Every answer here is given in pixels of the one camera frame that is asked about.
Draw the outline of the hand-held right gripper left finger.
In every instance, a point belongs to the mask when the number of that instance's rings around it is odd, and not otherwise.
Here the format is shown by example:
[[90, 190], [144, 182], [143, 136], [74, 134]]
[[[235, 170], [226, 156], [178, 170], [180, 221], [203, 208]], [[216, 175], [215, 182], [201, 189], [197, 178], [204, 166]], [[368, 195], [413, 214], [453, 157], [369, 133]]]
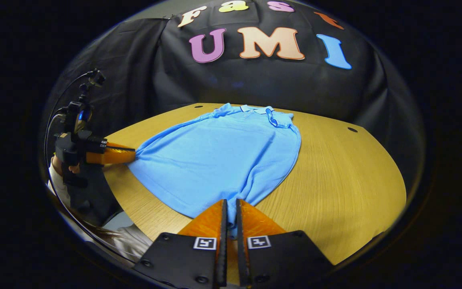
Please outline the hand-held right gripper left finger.
[[177, 234], [161, 233], [134, 270], [167, 289], [225, 287], [227, 217], [227, 201], [217, 201]]

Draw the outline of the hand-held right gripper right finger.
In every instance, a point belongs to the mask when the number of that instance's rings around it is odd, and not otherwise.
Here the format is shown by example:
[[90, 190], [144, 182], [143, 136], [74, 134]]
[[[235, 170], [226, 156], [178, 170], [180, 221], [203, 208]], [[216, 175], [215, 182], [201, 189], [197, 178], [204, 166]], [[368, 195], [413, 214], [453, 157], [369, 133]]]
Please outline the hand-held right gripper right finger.
[[320, 289], [332, 263], [306, 232], [288, 232], [237, 199], [239, 281], [246, 289]]

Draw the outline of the light blue T-shirt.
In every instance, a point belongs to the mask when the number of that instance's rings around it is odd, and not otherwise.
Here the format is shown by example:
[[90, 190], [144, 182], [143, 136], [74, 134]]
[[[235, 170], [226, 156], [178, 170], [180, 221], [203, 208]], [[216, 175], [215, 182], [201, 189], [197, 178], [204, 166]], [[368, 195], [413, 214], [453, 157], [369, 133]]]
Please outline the light blue T-shirt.
[[257, 205], [297, 162], [302, 139], [293, 118], [271, 106], [224, 104], [154, 135], [128, 168], [161, 202], [190, 218], [225, 199], [227, 228], [236, 238], [236, 200]]

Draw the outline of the person's white clothing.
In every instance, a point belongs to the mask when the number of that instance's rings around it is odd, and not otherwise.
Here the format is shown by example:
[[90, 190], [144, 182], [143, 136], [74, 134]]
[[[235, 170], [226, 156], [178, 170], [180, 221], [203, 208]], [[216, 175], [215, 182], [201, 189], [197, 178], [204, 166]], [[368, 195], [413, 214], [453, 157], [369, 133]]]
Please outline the person's white clothing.
[[132, 263], [140, 261], [153, 243], [131, 221], [112, 219], [102, 227], [88, 223], [87, 228], [105, 247]]

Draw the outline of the black backdrop cloth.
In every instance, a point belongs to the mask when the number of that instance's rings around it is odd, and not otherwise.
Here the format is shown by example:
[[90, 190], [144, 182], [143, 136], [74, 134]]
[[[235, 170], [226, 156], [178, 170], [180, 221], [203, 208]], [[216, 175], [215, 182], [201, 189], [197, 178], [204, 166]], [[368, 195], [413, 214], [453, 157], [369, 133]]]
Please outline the black backdrop cloth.
[[[116, 24], [88, 44], [60, 74], [46, 99], [40, 137], [51, 113], [76, 101], [78, 79], [100, 69], [106, 81], [89, 93], [92, 131], [100, 136], [191, 104], [273, 106], [320, 115], [365, 128], [389, 152], [414, 192], [425, 166], [421, 113], [394, 64], [357, 29], [332, 14], [288, 2], [293, 12], [272, 10], [268, 0], [220, 12], [219, 0], [189, 24], [182, 15], [136, 18]], [[243, 59], [239, 28], [266, 35], [293, 28], [303, 60], [268, 56]]]

